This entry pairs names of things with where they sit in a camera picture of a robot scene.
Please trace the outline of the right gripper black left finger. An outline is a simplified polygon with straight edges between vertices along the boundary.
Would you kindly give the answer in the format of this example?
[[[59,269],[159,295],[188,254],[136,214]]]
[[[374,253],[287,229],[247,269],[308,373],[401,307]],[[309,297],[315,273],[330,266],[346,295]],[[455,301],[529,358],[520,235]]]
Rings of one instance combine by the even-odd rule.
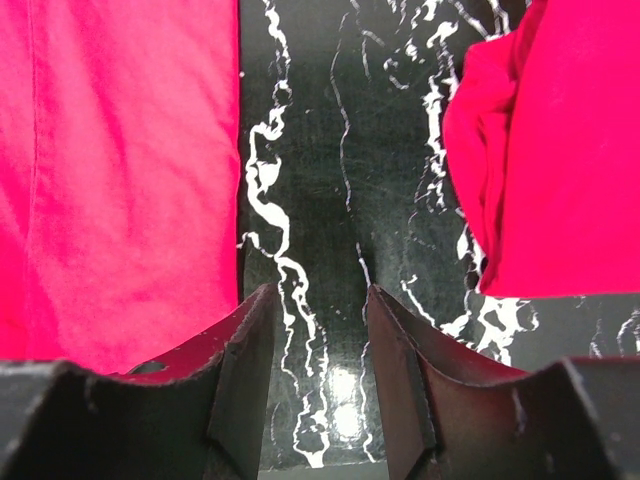
[[[277,292],[127,374],[67,361],[1,365],[5,479],[254,479]]]

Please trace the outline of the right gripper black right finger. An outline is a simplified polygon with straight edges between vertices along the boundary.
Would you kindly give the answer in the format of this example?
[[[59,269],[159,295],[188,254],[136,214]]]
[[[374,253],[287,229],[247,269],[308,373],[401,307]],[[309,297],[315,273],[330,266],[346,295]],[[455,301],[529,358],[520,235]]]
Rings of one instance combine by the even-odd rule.
[[[639,363],[528,373],[416,318],[378,286],[367,324],[393,479],[635,479]]]

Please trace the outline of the magenta t-shirt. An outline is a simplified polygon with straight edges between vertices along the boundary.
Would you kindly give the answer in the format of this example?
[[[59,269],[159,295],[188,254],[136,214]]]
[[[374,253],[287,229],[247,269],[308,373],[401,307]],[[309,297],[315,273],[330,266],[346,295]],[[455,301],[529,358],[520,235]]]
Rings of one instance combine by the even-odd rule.
[[[1,356],[124,373],[238,303],[234,1],[1,5]]]

